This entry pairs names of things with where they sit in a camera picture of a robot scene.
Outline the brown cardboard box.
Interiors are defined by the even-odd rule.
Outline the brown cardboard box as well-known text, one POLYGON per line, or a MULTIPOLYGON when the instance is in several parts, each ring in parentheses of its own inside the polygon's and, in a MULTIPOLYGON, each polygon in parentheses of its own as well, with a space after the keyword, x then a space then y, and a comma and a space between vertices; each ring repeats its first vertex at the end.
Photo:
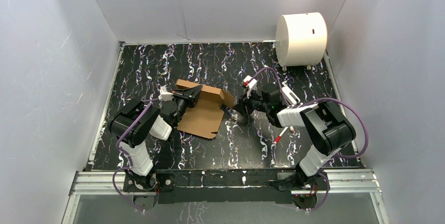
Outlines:
POLYGON ((222 106, 231 109, 234 97, 227 91, 203 85, 197 104, 185 111, 177 129, 191 135, 214 139, 222 122, 222 106))

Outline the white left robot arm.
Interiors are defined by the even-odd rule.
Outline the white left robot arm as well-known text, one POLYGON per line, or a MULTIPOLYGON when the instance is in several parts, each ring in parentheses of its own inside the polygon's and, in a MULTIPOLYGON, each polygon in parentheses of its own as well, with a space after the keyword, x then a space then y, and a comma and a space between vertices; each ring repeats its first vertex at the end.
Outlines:
POLYGON ((157 177, 145 139, 148 135, 162 141, 171 138, 188 108, 197 105, 203 86, 167 91, 160 88, 156 99, 134 101, 126 104, 113 116, 109 131, 118 138, 117 149, 129 159, 129 173, 137 175, 136 183, 143 190, 156 186, 157 177))

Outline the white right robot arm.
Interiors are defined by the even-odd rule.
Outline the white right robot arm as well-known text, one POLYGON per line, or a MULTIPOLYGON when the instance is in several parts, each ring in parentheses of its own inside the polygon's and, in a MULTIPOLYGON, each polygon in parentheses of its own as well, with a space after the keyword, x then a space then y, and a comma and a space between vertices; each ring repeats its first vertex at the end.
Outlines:
POLYGON ((303 105, 286 105, 282 89, 276 84, 267 84, 257 92, 252 81, 245 81, 243 88, 244 95, 234 105, 238 113, 249 116, 253 111, 260 111, 275 127, 306 128, 312 145, 296 165, 294 175, 302 189, 310 189, 323 165, 356 137, 337 99, 320 98, 303 105))

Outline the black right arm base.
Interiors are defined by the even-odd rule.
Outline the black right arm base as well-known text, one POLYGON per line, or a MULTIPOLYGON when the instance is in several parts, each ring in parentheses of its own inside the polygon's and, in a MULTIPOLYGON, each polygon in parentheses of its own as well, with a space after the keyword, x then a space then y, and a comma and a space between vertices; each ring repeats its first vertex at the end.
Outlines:
POLYGON ((307 177, 302 172, 290 174, 286 178, 277 179, 270 185, 279 191, 288 191, 293 196, 292 202, 298 210, 311 212, 319 209, 327 200, 331 185, 327 174, 318 171, 315 175, 307 177), (325 194, 320 202, 317 193, 324 184, 325 194))

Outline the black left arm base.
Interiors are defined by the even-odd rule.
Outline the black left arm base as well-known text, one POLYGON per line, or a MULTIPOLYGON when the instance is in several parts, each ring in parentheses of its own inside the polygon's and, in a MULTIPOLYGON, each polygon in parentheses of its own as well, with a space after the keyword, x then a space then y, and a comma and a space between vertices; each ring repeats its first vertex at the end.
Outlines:
POLYGON ((147 176, 125 170, 123 192, 131 195, 130 201, 136 210, 148 212, 159 200, 160 193, 174 190, 175 176, 170 173, 149 172, 147 176))

